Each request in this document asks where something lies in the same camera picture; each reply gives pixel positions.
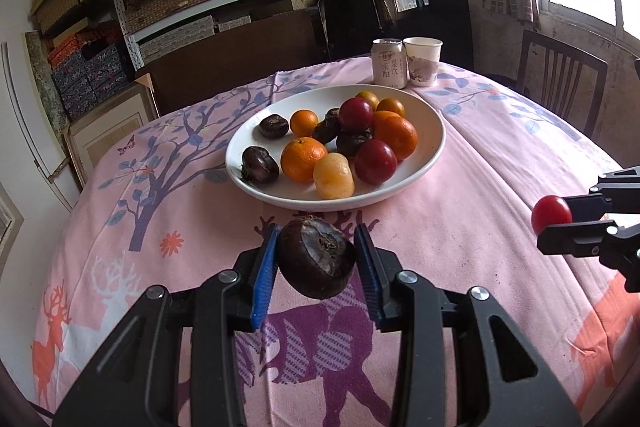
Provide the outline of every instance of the table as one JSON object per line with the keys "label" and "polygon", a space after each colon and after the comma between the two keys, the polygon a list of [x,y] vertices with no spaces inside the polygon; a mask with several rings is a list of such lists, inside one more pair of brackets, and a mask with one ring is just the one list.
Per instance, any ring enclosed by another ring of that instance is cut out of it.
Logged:
{"label": "table", "polygon": [[[40,404],[60,402],[144,288],[200,285],[259,245],[270,223],[296,215],[227,178],[225,146],[242,122],[297,92],[370,80],[369,58],[277,73],[161,118],[134,134],[132,148],[123,149],[126,137],[108,152],[62,235],[45,290],[34,342],[42,346],[34,349]],[[378,247],[438,287],[488,288],[591,417],[637,355],[630,326],[640,321],[640,301],[597,260],[540,254],[530,210],[546,194],[584,194],[600,172],[620,167],[569,124],[475,73],[442,64],[434,87],[413,91],[444,116],[436,165],[398,196],[322,217],[347,235],[365,223]],[[357,274],[326,301],[298,295],[278,276],[262,332],[236,338],[248,424],[386,425],[398,341],[374,331]],[[187,416],[184,407],[181,425]]]}

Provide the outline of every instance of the orange deer print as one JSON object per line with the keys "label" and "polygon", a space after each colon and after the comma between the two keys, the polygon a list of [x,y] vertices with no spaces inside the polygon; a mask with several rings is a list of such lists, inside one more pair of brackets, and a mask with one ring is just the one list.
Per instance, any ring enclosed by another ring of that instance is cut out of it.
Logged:
{"label": "orange deer print", "polygon": [[49,295],[49,304],[47,305],[47,291],[42,296],[42,307],[47,317],[49,325],[49,335],[47,344],[35,341],[31,350],[31,359],[33,363],[33,374],[38,379],[38,400],[44,396],[45,407],[49,408],[49,399],[47,397],[47,386],[51,381],[51,373],[56,365],[56,348],[62,351],[62,324],[69,324],[69,306],[65,296],[65,282],[56,286],[53,293]]}
{"label": "orange deer print", "polygon": [[572,343],[572,357],[577,357],[584,375],[582,389],[575,402],[582,410],[596,378],[604,369],[606,387],[615,387],[613,352],[620,336],[633,320],[636,334],[640,332],[640,299],[625,291],[625,278],[620,274],[609,283],[606,292],[587,315]]}

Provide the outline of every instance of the blue gripper pad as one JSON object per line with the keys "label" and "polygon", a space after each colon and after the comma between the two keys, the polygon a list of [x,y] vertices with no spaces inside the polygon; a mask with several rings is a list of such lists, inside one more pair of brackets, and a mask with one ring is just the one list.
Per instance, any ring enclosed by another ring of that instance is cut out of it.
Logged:
{"label": "blue gripper pad", "polygon": [[254,285],[254,305],[251,309],[251,324],[258,330],[264,322],[267,311],[269,310],[269,302],[271,301],[271,293],[273,291],[273,283],[278,272],[278,264],[276,263],[275,251],[276,240],[280,233],[280,227],[274,225],[270,228],[268,237],[263,241],[260,247],[258,259],[262,258],[258,275]]}
{"label": "blue gripper pad", "polygon": [[380,284],[378,272],[372,258],[372,251],[375,252],[375,247],[371,241],[369,230],[367,230],[366,227],[358,226],[353,237],[353,242],[356,247],[358,272],[360,274],[365,300],[367,301],[369,318],[376,325],[376,328],[380,329],[385,318],[382,309],[382,285]]}

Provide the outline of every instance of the wooden chair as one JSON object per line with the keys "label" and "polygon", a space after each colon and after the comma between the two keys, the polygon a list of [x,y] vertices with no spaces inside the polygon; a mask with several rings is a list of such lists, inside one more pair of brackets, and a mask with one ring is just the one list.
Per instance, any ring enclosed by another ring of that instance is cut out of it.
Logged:
{"label": "wooden chair", "polygon": [[524,93],[524,77],[527,70],[527,59],[529,58],[529,47],[532,42],[545,48],[545,73],[540,103],[548,110],[556,113],[560,118],[566,119],[569,116],[569,111],[574,103],[575,92],[578,89],[582,67],[591,68],[598,74],[593,97],[591,98],[587,123],[583,131],[590,138],[596,127],[596,120],[602,104],[604,85],[607,80],[607,63],[564,42],[524,30],[520,66],[516,80],[516,90],[519,93]]}

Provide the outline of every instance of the butterfly print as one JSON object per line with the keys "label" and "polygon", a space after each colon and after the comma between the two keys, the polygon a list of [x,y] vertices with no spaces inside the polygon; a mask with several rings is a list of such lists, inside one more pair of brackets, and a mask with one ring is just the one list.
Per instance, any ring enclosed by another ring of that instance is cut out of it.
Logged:
{"label": "butterfly print", "polygon": [[133,146],[135,144],[136,144],[136,135],[133,135],[131,138],[129,138],[129,141],[127,142],[126,146],[118,147],[118,152],[120,153],[120,156],[126,153],[127,149],[133,149]]}

